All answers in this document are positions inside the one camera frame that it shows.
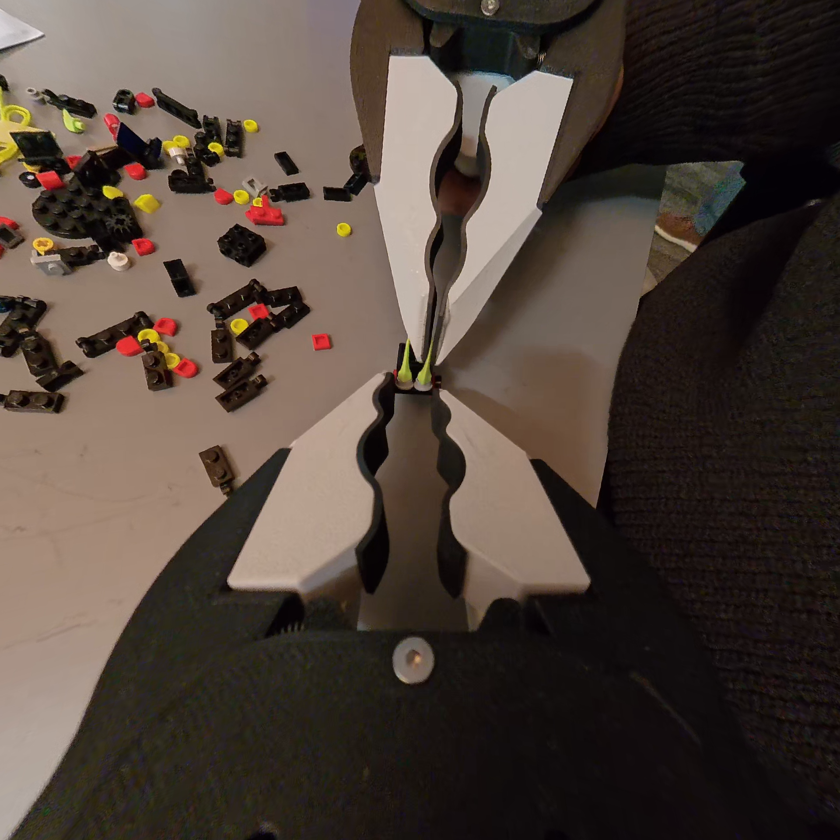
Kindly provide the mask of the person's right forearm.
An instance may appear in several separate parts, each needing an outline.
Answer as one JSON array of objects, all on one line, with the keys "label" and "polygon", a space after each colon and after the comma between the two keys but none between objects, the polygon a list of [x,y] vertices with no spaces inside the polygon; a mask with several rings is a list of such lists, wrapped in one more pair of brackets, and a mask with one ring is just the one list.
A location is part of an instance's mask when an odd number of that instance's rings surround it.
[{"label": "person's right forearm", "polygon": [[838,143],[838,1],[628,2],[623,66],[578,176]]}]

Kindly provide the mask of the person's dark sweater torso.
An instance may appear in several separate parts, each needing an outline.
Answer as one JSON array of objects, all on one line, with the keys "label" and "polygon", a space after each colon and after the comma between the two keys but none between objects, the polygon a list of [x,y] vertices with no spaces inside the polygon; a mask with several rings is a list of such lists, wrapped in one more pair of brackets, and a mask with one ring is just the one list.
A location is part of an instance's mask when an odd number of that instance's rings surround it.
[{"label": "person's dark sweater torso", "polygon": [[809,838],[838,838],[838,194],[735,230],[639,304],[618,531],[656,569]]}]

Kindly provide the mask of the black lego assembly lime horns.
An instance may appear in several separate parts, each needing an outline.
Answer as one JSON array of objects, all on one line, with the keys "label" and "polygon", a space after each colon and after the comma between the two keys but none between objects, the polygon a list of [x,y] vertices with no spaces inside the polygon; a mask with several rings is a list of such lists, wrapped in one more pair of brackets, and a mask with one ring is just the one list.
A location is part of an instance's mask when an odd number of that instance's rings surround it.
[{"label": "black lego assembly lime horns", "polygon": [[433,392],[438,391],[442,386],[442,378],[435,371],[432,365],[434,375],[434,387],[430,392],[418,392],[414,387],[414,381],[418,373],[424,365],[424,361],[420,361],[413,350],[413,346],[409,339],[401,343],[397,355],[397,365],[393,371],[395,388],[399,393],[414,396],[430,396]]}]

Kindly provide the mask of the pile of loose lego pieces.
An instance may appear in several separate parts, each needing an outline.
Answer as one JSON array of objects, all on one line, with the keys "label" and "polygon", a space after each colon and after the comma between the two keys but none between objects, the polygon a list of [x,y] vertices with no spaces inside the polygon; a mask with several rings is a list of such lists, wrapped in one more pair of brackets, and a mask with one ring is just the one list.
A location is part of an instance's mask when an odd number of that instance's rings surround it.
[{"label": "pile of loose lego pieces", "polygon": [[303,235],[303,183],[237,190],[207,169],[254,122],[205,115],[195,138],[146,140],[122,112],[77,157],[12,121],[35,191],[2,207],[2,492],[173,496],[214,422],[261,393],[280,419],[333,407],[368,372],[331,351],[314,278],[269,262]]}]

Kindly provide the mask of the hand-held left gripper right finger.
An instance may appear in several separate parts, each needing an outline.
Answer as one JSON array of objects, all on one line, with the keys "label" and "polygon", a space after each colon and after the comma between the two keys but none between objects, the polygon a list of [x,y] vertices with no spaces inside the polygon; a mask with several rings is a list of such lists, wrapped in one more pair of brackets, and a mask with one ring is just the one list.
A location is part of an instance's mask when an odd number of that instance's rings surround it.
[{"label": "hand-held left gripper right finger", "polygon": [[437,567],[480,624],[497,600],[581,594],[591,579],[527,453],[451,393],[433,396],[445,482]]}]

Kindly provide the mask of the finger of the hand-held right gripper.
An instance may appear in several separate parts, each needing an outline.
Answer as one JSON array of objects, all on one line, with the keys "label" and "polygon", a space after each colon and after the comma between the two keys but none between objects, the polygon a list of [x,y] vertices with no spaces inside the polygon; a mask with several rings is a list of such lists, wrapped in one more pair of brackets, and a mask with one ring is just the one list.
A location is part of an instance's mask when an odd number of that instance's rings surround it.
[{"label": "finger of the hand-held right gripper", "polygon": [[489,169],[465,219],[462,260],[445,293],[437,363],[466,336],[542,215],[540,194],[573,84],[535,70],[486,101],[479,148]]},{"label": "finger of the hand-held right gripper", "polygon": [[459,137],[463,97],[428,56],[391,56],[387,70],[374,195],[406,336],[422,361],[435,311],[432,251],[441,222],[436,174]]}]

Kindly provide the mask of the white paper sheet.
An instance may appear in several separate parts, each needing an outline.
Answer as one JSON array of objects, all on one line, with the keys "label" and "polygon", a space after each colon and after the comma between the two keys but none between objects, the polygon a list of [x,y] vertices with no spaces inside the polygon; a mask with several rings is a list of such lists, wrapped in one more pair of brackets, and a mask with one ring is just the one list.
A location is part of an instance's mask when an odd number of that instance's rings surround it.
[{"label": "white paper sheet", "polygon": [[1,9],[1,51],[15,49],[42,39],[45,34],[36,27]]}]

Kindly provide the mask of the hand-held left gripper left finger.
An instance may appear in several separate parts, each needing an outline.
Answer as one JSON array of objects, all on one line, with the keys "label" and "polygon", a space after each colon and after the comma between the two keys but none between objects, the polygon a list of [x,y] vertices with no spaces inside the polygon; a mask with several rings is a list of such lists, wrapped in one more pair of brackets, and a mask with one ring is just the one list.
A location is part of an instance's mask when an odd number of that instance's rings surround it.
[{"label": "hand-held left gripper left finger", "polygon": [[232,590],[330,599],[359,616],[390,550],[375,474],[394,397],[392,373],[376,373],[290,445],[228,575]]}]

